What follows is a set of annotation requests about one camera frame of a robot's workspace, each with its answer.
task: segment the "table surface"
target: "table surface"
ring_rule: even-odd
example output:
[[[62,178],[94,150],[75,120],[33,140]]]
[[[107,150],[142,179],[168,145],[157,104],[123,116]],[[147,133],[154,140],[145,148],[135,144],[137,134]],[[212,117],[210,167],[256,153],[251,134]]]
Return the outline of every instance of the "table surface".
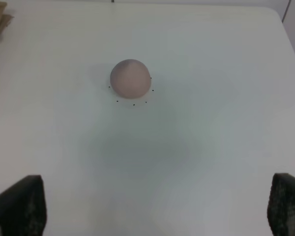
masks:
[[[289,0],[115,0],[115,2],[263,6],[276,10],[281,19],[289,4]]]
[[[277,13],[69,1],[8,8],[0,192],[41,174],[45,235],[271,235],[272,176],[295,176],[295,54]],[[154,91],[139,100],[112,92],[109,75],[123,59],[148,67]]]

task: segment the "white table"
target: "white table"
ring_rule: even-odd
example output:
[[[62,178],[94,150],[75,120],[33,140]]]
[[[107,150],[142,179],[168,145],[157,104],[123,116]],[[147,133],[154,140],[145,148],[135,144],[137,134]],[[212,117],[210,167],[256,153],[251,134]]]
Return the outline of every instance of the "white table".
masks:
[[[289,0],[115,0],[115,2],[264,6],[276,10],[281,19],[283,19],[284,13],[289,4]]]
[[[42,174],[46,236],[271,235],[272,176],[295,176],[295,55],[277,13],[8,7],[0,192]],[[138,101],[108,88],[111,69],[129,58],[152,75],[154,91]]]

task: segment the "ball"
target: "ball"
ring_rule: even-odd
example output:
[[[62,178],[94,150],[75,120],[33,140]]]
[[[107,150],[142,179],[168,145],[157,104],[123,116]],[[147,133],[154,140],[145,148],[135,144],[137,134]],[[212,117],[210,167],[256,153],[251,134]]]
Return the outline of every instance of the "ball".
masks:
[[[142,62],[127,59],[113,68],[110,83],[119,96],[134,99],[148,92],[151,87],[151,76]]]

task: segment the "sphere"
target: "sphere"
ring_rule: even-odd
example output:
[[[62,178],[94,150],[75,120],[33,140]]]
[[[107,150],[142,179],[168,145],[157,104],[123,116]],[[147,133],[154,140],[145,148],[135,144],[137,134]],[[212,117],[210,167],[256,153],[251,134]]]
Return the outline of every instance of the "sphere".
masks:
[[[148,92],[151,87],[151,76],[142,62],[127,59],[113,68],[110,83],[119,96],[134,99]]]

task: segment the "pink ball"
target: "pink ball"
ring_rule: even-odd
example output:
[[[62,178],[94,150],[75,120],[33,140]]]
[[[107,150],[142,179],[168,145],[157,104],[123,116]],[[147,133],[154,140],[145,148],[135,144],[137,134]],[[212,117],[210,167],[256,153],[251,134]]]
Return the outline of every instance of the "pink ball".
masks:
[[[150,89],[151,76],[142,62],[127,59],[113,68],[110,83],[119,96],[130,99],[139,98]]]

